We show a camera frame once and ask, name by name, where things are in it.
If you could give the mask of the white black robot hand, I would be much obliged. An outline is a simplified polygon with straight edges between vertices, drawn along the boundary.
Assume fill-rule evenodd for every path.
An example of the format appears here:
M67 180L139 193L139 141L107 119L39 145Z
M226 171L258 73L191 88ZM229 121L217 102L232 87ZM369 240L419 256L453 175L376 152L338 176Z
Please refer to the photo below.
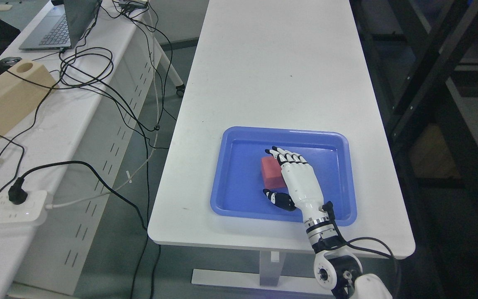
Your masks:
M268 200L274 206L286 211L299 209L304 223L310 220L319 221L321 218L327 218L326 212L321 210L321 206L324 205L324 195L313 167L306 159L296 152L275 146L266 149L265 152L277 159L288 189L286 194L263 189L262 193Z

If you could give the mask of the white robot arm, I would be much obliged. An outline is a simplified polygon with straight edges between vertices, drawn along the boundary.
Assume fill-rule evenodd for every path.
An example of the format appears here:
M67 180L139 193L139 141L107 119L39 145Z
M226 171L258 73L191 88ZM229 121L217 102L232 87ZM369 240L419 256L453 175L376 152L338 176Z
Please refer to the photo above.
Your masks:
M360 260L347 250L336 223L327 216L304 223L315 252L314 275L336 299L392 299L393 295L375 274L364 274Z

